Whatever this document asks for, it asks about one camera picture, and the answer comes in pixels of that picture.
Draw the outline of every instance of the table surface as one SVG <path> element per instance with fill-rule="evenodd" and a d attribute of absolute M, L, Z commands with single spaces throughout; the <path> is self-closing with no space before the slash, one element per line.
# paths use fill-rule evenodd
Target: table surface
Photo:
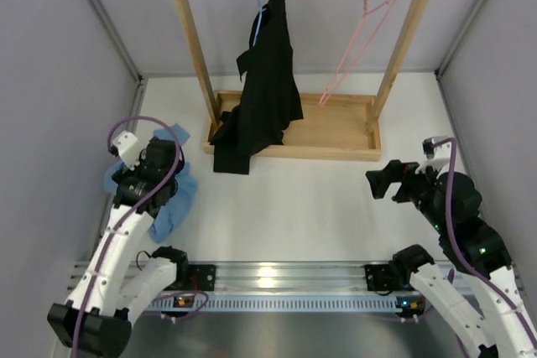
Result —
<path fill-rule="evenodd" d="M 340 93 L 375 94 L 382 74 L 352 74 Z M 300 92 L 321 93 L 331 75 L 296 75 Z M 212 77 L 219 90 L 240 90 L 235 76 Z M 149 79 L 141 115 L 179 123 L 191 137 L 184 145 L 199 181 L 192 211 L 162 245 L 179 248 L 192 261 L 330 262 L 382 261 L 415 243 L 446 259 L 438 236 L 412 204 L 374 200 L 365 173 L 390 159 L 421 161 L 421 142 L 452 129 L 432 73 L 403 73 L 383 114 L 383 156 L 377 163 L 252 157 L 250 175 L 212 172 L 213 156 L 202 150 L 208 113 L 195 77 Z M 149 140 L 157 125 L 140 122 Z M 463 170 L 458 158 L 457 169 Z M 146 236 L 140 249 L 159 245 Z"/>

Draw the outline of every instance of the blue clothes hanger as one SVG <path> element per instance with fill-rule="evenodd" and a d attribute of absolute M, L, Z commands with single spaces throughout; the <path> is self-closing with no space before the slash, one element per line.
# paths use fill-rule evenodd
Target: blue clothes hanger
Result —
<path fill-rule="evenodd" d="M 255 35 L 253 36 L 252 46 L 255 46 L 255 43 L 258 40 L 259 28 L 261 27 L 261 17 L 263 16 L 263 10 L 265 10 L 263 8 L 263 4 L 261 3 L 261 0 L 258 0 L 258 6 L 259 6 L 258 26 L 255 28 Z"/>

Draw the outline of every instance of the robotic arm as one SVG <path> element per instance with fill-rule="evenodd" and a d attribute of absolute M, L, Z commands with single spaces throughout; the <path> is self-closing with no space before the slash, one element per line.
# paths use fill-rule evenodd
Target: robotic arm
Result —
<path fill-rule="evenodd" d="M 511 257 L 500 235 L 478 217 L 482 196 L 465 174 L 453 174 L 452 189 L 448 189 L 448 174 L 440 174 L 454 158 L 451 148 L 455 146 L 444 137 L 427 139 L 423 143 L 426 162 L 392 160 L 366 177 L 375 199 L 382 199 L 392 183 L 401 183 L 392 200 L 412 202 L 433 225 L 442 250 L 472 288 L 484 317 L 453 288 L 423 247 L 413 245 L 396 253 L 390 270 L 401 288 L 410 285 L 430 300 L 470 357 L 537 356 L 535 328 L 519 295 Z M 449 221 L 448 191 L 452 192 Z"/>
<path fill-rule="evenodd" d="M 64 304 L 52 305 L 47 317 L 63 345 L 105 357 L 121 355 L 140 314 L 165 288 L 180 289 L 189 269 L 186 253 L 161 247 L 121 288 L 143 235 L 175 194 L 175 174 L 185 160 L 181 151 L 176 163 L 175 143 L 156 137 L 145 146 L 132 133 L 122 132 L 112 144 L 111 152 L 124 167 L 112 176 L 117 193 L 107 228 L 82 280 Z M 160 189 L 147 197 L 157 186 Z M 128 215 L 136 204 L 140 206 Z"/>

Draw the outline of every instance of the black cloth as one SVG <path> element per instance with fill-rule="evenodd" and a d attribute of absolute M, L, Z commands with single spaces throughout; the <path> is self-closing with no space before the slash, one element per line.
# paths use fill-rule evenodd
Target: black cloth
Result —
<path fill-rule="evenodd" d="M 239 105 L 222 113 L 222 126 L 212 137 L 214 172 L 248 174 L 250 157 L 271 144 L 283 145 L 283 130 L 302 119 L 300 95 L 293 77 L 293 48 L 287 29 L 285 0 L 268 0 L 258 25 L 253 21 L 249 49 L 237 58 L 247 72 Z"/>

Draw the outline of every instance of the wooden frame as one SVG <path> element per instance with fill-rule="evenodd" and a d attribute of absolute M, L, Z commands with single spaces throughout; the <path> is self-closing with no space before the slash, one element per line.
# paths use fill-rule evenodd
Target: wooden frame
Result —
<path fill-rule="evenodd" d="M 215 95 L 207 72 L 196 24 L 188 0 L 174 0 L 185 31 L 201 91 L 209 111 L 210 125 L 204 149 L 213 153 L 209 140 L 218 128 L 222 110 L 238 104 L 240 91 L 219 91 Z M 304 121 L 291 122 L 284 135 L 285 146 L 269 146 L 259 155 L 286 158 L 379 160 L 381 155 L 378 119 L 403 64 L 412 38 L 429 0 L 412 0 L 394 51 L 376 96 L 332 95 L 325 106 L 315 103 L 319 94 L 300 94 Z M 339 120 L 329 121 L 330 117 Z"/>

